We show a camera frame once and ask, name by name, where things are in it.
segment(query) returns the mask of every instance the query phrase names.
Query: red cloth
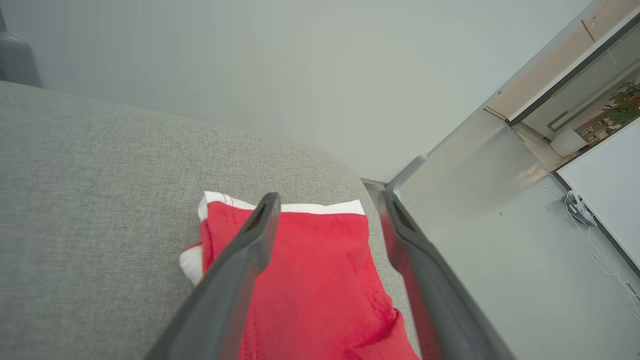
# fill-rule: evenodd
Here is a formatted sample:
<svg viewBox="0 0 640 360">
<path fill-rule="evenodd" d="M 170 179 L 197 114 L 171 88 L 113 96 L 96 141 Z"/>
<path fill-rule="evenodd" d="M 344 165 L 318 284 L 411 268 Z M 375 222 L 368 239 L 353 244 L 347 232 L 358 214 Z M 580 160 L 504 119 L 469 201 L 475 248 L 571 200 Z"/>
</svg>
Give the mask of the red cloth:
<svg viewBox="0 0 640 360">
<path fill-rule="evenodd" d="M 203 271 L 252 210 L 220 201 L 200 224 Z M 258 276 L 239 359 L 418 359 L 369 250 L 367 217 L 283 212 Z"/>
</svg>

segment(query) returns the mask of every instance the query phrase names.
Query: gray fabric surface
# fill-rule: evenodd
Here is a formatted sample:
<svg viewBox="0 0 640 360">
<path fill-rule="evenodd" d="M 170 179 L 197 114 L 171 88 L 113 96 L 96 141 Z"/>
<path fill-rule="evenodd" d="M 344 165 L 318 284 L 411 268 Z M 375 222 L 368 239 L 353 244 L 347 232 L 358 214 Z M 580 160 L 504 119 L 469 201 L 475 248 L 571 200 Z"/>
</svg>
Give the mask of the gray fabric surface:
<svg viewBox="0 0 640 360">
<path fill-rule="evenodd" d="M 3 359 L 144 356 L 192 285 L 204 190 L 256 204 L 360 199 L 387 292 L 413 322 L 363 184 L 332 156 L 210 123 L 0 82 Z"/>
</svg>

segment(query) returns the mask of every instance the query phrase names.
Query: red fabric with white trim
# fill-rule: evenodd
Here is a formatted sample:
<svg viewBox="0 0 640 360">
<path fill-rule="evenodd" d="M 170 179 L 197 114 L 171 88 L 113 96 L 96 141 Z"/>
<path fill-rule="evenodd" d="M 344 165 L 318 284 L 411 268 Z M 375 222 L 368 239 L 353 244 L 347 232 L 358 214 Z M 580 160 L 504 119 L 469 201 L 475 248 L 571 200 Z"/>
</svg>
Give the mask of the red fabric with white trim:
<svg viewBox="0 0 640 360">
<path fill-rule="evenodd" d="M 198 211 L 204 219 L 203 272 L 252 209 L 207 193 Z M 253 288 L 238 358 L 418 359 L 402 314 L 380 282 L 368 239 L 368 219 L 357 200 L 333 207 L 283 205 L 271 262 Z"/>
</svg>

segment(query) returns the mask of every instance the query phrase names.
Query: white power cord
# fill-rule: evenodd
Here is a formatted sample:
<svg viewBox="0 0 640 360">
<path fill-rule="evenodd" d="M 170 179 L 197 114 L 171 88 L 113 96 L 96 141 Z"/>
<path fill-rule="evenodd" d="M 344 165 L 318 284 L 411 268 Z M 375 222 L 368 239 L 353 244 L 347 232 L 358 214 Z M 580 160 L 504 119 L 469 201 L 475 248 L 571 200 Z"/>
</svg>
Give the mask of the white power cord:
<svg viewBox="0 0 640 360">
<path fill-rule="evenodd" d="M 566 201 L 569 199 L 569 196 L 564 198 L 564 201 L 563 201 L 562 198 L 560 198 L 560 196 L 558 196 L 558 194 L 556 194 L 556 192 L 553 191 L 553 189 L 551 189 L 547 185 L 545 185 L 545 188 L 551 190 L 551 192 L 554 193 L 554 195 L 558 198 L 558 200 L 560 200 L 563 203 L 564 209 L 566 210 L 567 214 L 569 214 L 571 220 L 575 224 L 575 226 L 578 229 L 578 231 L 580 231 L 580 234 L 582 234 L 584 239 L 587 240 L 589 245 L 591 245 L 593 250 L 595 250 L 596 254 L 594 254 L 593 251 L 591 251 L 591 260 L 594 262 L 594 264 L 598 267 L 598 269 L 600 269 L 601 272 L 603 272 L 603 273 L 605 273 L 607 275 L 611 275 L 611 276 L 615 277 L 616 280 L 618 281 L 618 284 L 620 285 L 620 288 L 627 292 L 627 295 L 629 296 L 629 299 L 631 299 L 631 304 L 633 304 L 633 306 L 634 306 L 634 311 L 635 311 L 635 314 L 633 314 L 634 318 L 636 318 L 636 320 L 640 323 L 640 310 L 639 310 L 640 309 L 640 297 L 637 294 L 635 294 L 633 291 L 629 290 L 627 288 L 627 286 L 620 280 L 620 266 L 618 264 L 616 264 L 615 261 L 613 261 L 611 258 L 609 258 L 605 254 L 603 254 L 600 250 L 598 250 L 593 245 L 593 242 L 591 241 L 591 228 L 590 228 L 590 226 L 585 224 L 580 218 L 576 217 L 575 215 L 573 215 L 571 213 L 571 211 L 569 211 L 569 206 L 566 204 Z M 582 223 L 583 225 L 585 225 L 587 227 L 587 235 L 585 235 L 582 232 L 582 229 L 580 228 L 580 226 L 578 225 L 576 220 L 578 220 L 580 223 Z M 604 265 L 607 267 L 608 272 L 606 272 L 605 270 L 602 269 L 602 267 L 600 267 L 600 265 L 598 264 L 596 259 L 601 259 L 602 262 L 604 262 Z M 615 272 L 613 270 L 611 270 L 611 267 L 609 267 L 609 264 L 607 264 L 607 260 L 605 260 L 605 259 L 609 260 L 613 265 L 616 265 L 616 268 L 618 268 L 618 269 Z"/>
</svg>

